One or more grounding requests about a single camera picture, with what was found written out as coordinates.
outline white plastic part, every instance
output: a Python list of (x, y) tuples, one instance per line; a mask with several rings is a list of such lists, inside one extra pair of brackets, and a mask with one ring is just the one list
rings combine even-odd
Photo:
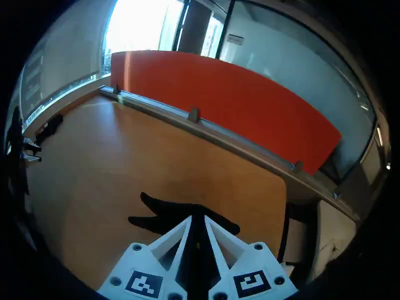
[[(192, 217), (189, 216), (148, 246), (132, 243), (97, 292), (111, 300), (166, 300), (170, 294), (178, 294), (182, 300), (187, 299), (186, 291), (177, 284), (175, 278), (191, 222)], [(159, 259), (179, 240), (175, 257), (166, 270)]]
[[(284, 269), (263, 242), (246, 244), (209, 217), (206, 230), (218, 268), (220, 281), (208, 292), (209, 300), (281, 300), (297, 292)], [(132, 243), (118, 261), (98, 292), (111, 300), (187, 299), (186, 291), (176, 282), (192, 217), (149, 246)], [(180, 240), (168, 270), (160, 259)], [(233, 258), (228, 266), (226, 255)]]
[[(280, 300), (297, 292), (265, 243), (246, 244), (209, 217), (205, 216), (204, 219), (221, 277), (208, 292), (209, 300), (213, 300), (217, 294), (226, 294), (229, 300)], [(237, 259), (231, 268), (219, 244)]]

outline glass partition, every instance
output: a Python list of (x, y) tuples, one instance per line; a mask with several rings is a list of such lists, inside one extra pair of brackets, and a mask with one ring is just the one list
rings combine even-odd
[(284, 86), (340, 131), (331, 157), (339, 180), (359, 162), (374, 129), (373, 106), (348, 65), (315, 33), (265, 7), (237, 1), (220, 59)]

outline sign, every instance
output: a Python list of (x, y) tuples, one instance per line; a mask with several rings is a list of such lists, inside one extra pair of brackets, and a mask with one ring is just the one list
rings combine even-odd
[(163, 278), (161, 276), (134, 271), (125, 290), (157, 299), (162, 283)]
[(239, 298), (252, 296), (271, 289), (262, 270), (233, 277)]
[(234, 34), (228, 34), (227, 42), (234, 43), (236, 45), (241, 45), (243, 44), (243, 37)]

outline wooden surface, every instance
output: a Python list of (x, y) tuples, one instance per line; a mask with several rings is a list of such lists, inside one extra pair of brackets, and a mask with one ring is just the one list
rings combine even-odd
[(95, 96), (42, 147), (28, 169), (33, 212), (53, 254), (93, 289), (130, 243), (158, 238), (128, 222), (153, 215), (141, 192), (203, 204), (239, 224), (240, 239), (278, 254), (284, 181), (186, 131)]

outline orange partition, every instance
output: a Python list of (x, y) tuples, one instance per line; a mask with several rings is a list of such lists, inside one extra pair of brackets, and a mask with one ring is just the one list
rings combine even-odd
[(315, 108), (276, 82), (243, 67), (176, 51), (111, 56), (111, 85), (216, 123), (309, 174), (325, 162), (340, 132)]

